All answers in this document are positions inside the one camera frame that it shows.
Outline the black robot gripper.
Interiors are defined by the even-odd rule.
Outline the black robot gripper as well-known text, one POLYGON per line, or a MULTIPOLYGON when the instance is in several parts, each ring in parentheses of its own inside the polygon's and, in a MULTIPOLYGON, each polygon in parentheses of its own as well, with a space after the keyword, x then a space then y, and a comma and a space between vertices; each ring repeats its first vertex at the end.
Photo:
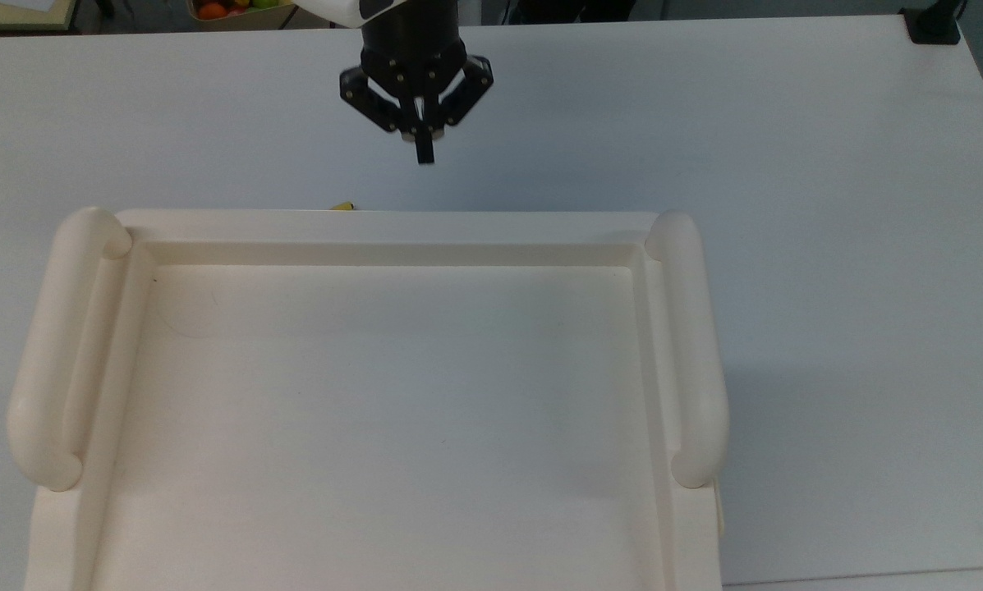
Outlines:
POLYGON ((468 53, 457 1, 360 1, 357 8, 360 63, 341 72, 338 94, 380 130, 415 142, 417 163, 432 164, 434 142, 494 86, 491 63, 468 53))

